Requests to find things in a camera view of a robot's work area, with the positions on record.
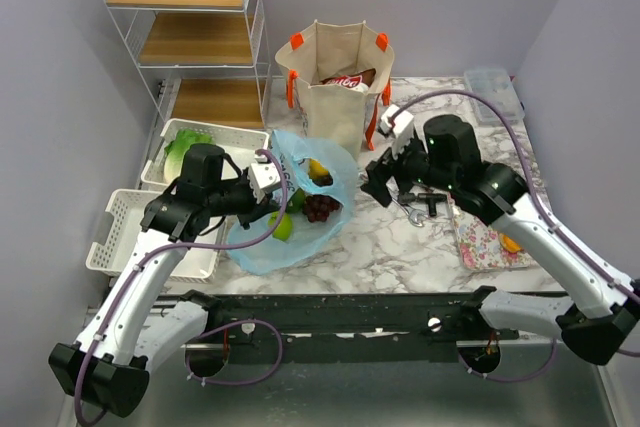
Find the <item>green lime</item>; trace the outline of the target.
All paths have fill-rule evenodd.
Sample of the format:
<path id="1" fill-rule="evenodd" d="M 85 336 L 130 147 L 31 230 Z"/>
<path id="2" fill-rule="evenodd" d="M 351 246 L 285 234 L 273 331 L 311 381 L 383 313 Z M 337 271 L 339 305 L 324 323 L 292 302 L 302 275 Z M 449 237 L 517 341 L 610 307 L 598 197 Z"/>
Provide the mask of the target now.
<path id="1" fill-rule="evenodd" d="M 297 189 L 288 199 L 286 212 L 295 214 L 302 210 L 306 199 L 306 193 L 302 189 Z"/>

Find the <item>beige canvas tote bag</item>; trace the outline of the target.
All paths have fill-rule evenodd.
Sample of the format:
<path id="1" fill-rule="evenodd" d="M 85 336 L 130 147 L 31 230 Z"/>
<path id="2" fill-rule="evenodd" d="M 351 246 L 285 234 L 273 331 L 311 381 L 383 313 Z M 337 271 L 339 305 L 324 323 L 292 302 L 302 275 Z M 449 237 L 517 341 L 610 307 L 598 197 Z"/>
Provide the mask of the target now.
<path id="1" fill-rule="evenodd" d="M 311 138 L 336 142 L 353 158 L 374 148 L 380 109 L 391 103 L 395 53 L 386 34 L 366 22 L 333 25 L 314 21 L 293 34 L 275 54 L 284 80 L 288 107 L 299 111 Z M 321 81 L 376 69 L 367 93 Z"/>

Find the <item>green lettuce leaf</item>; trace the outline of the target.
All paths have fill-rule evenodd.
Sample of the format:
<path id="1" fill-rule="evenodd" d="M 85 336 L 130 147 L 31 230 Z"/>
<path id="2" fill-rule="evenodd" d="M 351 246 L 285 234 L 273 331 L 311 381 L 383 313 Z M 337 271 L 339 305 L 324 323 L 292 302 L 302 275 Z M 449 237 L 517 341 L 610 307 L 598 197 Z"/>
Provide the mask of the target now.
<path id="1" fill-rule="evenodd" d="M 194 144 L 214 144 L 211 135 L 191 129 L 181 129 L 175 138 L 165 147 L 163 179 L 169 184 L 180 175 L 186 152 Z"/>

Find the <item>braided golden bread loaf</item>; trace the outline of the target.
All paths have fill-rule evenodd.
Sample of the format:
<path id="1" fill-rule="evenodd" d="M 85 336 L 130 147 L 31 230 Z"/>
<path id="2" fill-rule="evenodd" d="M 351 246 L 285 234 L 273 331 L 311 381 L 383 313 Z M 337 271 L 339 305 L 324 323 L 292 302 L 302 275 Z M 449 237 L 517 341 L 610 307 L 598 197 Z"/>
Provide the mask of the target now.
<path id="1" fill-rule="evenodd" d="M 500 233 L 498 236 L 501 247 L 510 254 L 516 254 L 522 251 L 522 247 L 505 234 Z"/>

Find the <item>blue plastic grocery bag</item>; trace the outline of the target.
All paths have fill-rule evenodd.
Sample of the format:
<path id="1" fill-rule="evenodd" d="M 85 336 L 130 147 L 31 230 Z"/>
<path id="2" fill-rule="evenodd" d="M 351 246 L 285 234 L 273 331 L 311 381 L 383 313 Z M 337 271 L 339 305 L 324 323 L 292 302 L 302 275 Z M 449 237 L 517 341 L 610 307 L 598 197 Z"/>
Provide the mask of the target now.
<path id="1" fill-rule="evenodd" d="M 269 238 L 230 252 L 242 270 L 256 275 L 317 254 L 351 220 L 355 209 L 358 166 L 344 148 L 332 140 L 281 130 L 271 134 L 270 144 L 287 181 L 286 214 Z"/>

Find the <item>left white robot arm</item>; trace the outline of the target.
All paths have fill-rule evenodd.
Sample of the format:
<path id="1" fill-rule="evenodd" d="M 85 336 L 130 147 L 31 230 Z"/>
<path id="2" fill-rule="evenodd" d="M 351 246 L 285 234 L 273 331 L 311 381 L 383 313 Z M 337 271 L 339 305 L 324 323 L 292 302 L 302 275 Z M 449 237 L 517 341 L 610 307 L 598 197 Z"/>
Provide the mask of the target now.
<path id="1" fill-rule="evenodd" d="M 197 239 L 211 218 L 235 216 L 249 224 L 269 212 L 285 212 L 285 200 L 271 201 L 274 191 L 287 190 L 283 168 L 269 150 L 256 153 L 266 162 L 223 179 L 230 155 L 212 144 L 192 145 L 180 175 L 145 207 L 134 250 L 95 317 L 73 343 L 53 348 L 49 365 L 73 398 L 79 425 L 96 425 L 107 413 L 130 415 L 156 367 L 184 343 L 209 342 L 220 334 L 220 315 L 199 293 L 180 300 L 153 327 L 144 323 L 186 254 L 208 249 Z"/>

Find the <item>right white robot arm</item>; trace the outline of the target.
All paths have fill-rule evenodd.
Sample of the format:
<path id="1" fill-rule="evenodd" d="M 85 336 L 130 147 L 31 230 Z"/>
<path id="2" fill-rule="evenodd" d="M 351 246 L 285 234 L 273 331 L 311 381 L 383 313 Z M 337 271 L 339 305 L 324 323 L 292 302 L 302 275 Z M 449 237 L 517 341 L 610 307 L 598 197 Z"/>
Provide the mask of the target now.
<path id="1" fill-rule="evenodd" d="M 562 297 L 477 289 L 462 307 L 460 326 L 480 339 L 518 330 L 561 340 L 575 355 L 604 366 L 639 321 L 638 282 L 566 232 L 525 179 L 511 167 L 482 159 L 473 127 L 455 115 L 436 116 L 417 135 L 414 118 L 390 107 L 378 129 L 392 140 L 366 167 L 364 192 L 382 206 L 417 183 L 444 190 L 456 206 L 512 239 L 564 289 Z"/>

